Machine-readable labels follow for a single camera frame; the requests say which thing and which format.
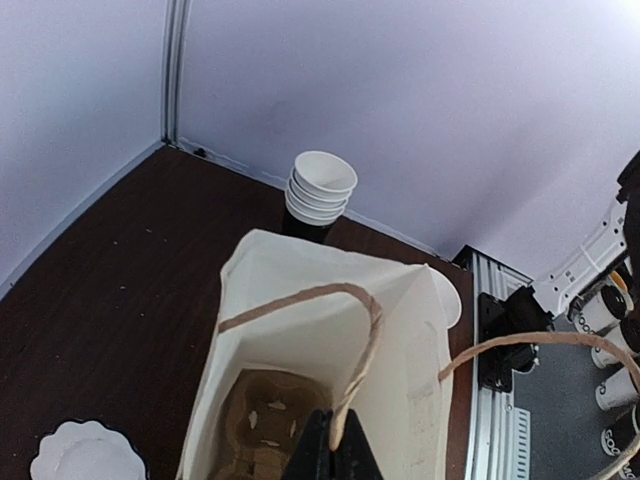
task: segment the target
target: stack of paper cups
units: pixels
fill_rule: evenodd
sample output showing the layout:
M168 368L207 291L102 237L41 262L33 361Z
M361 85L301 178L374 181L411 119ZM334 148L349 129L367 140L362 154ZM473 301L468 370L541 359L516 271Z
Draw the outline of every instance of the stack of paper cups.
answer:
M318 151L301 153L284 192L282 233L322 243L344 213L357 183L355 170L340 157Z

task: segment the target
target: black bracket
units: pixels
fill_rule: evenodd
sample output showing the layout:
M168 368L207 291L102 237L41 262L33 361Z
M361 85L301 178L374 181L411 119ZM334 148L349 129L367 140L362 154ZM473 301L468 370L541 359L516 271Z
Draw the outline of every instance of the black bracket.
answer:
M552 330L551 317L533 298L533 289L522 287L506 301L486 293L478 295L480 342L512 333ZM493 348L478 359L478 381L501 392L513 391L513 372L534 368L537 347L533 344Z

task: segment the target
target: white paper cup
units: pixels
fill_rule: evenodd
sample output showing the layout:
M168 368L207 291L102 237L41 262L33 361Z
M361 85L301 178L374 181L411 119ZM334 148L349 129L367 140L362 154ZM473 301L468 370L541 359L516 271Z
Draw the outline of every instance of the white paper cup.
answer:
M576 315L574 326L584 333L609 329L633 309L631 296L615 286L606 285Z
M339 210L333 216L322 217L322 216L314 216L313 214L307 214L302 210L298 209L294 204L289 202L288 200L285 202L287 211L294 217L296 220L301 221L302 223L306 223L307 225L311 225L314 227L325 227L327 225L331 225L334 223L340 215L344 212L344 208Z
M351 193L358 183L353 167L327 152L309 151L298 155L294 175L304 190L328 200Z
M615 343L618 347L620 347L631 356L635 357L637 355L636 352L629 348L629 345L622 336L620 325L616 326L613 330L607 333L604 338L606 338L610 342ZM619 360L615 356L599 348L591 349L591 358L593 359L593 363L595 363L596 367L598 368L605 368L607 365L614 365L616 363L619 363Z
M452 328L458 323L462 314L462 302L458 290L441 272L431 270L431 276L447 319L447 329Z
M289 204L293 205L296 208L296 210L314 218L327 218L327 217L337 218L342 214L342 212L344 212L346 208L346 203L343 203L341 206L334 207L334 208L314 207L300 200L289 190L284 191L284 198L287 202L287 205Z
M629 370L621 368L605 382L596 387L596 402L605 412L615 407L622 407L640 399L633 385Z
M319 207L319 208L343 207L347 204L347 202L349 201L349 196L351 195L351 192L349 192L348 194L345 194L342 198L326 199L326 198L317 197L307 192L306 190L304 190L296 181L295 177L293 176L293 173L287 183L287 189L289 190L289 192L293 193L296 197L298 197L304 203L311 205L312 207Z

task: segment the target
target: white wall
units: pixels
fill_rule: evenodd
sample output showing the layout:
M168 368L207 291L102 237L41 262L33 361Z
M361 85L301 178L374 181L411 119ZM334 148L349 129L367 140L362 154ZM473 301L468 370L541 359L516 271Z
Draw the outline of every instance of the white wall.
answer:
M325 149L358 213L530 274L640 148L634 0L193 0L180 133L285 177Z
M160 139L166 0L5 0L0 284Z

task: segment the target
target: black cup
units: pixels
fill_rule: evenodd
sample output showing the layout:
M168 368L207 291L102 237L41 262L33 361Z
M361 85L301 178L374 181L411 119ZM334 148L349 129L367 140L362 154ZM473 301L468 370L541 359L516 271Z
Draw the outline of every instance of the black cup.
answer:
M604 452L611 456L617 457L638 433L639 411L637 405L622 415L613 425L608 426L602 431L600 441Z
M282 217L282 234L289 237L302 238L314 243L324 243L335 222L321 227L301 222L289 213L286 205Z

